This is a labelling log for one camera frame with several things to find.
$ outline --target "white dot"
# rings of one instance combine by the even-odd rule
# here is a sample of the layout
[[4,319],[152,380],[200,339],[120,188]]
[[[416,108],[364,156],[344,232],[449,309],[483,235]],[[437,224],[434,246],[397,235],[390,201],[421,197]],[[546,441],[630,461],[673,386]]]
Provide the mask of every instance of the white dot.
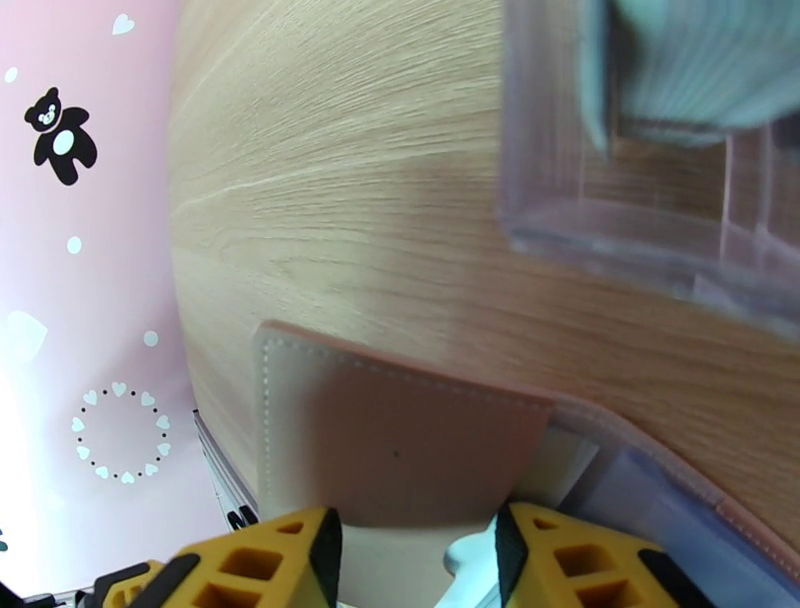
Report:
[[67,241],[67,251],[69,251],[72,255],[75,255],[80,253],[81,249],[83,249],[83,241],[81,241],[81,238],[79,236],[69,237],[69,240]]
[[153,331],[152,329],[144,332],[144,343],[150,348],[158,344],[158,332]]

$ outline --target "pink wallpaper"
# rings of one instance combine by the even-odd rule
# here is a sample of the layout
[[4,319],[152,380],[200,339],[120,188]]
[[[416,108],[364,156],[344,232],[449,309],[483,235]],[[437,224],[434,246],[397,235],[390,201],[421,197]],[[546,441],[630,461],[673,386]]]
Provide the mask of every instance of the pink wallpaper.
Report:
[[179,8],[0,4],[0,580],[20,594],[225,530],[170,261]]

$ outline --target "wooden surface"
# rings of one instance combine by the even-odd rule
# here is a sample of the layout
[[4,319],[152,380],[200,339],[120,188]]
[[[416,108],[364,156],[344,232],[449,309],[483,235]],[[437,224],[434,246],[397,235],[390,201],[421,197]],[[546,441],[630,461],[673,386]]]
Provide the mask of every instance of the wooden surface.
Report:
[[251,487],[264,319],[566,391],[800,547],[800,351],[518,254],[493,218],[495,2],[191,0],[171,214],[195,394]]

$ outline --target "clear plastic container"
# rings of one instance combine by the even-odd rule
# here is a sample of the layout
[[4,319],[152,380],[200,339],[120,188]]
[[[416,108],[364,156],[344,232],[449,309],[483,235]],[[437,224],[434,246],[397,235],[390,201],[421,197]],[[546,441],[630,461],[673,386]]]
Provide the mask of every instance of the clear plastic container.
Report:
[[800,162],[775,124],[686,148],[616,138],[577,94],[580,0],[506,0],[502,196],[515,249],[800,338]]

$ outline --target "black teddy bear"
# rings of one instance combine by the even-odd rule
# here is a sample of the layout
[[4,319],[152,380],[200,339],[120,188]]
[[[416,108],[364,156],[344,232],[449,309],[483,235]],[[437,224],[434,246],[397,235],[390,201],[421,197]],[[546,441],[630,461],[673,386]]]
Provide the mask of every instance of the black teddy bear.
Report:
[[55,87],[25,112],[25,122],[41,133],[33,151],[33,162],[39,166],[49,160],[56,177],[66,186],[78,181],[76,160],[87,169],[97,160],[97,146],[81,128],[87,120],[89,112],[83,108],[62,111]]

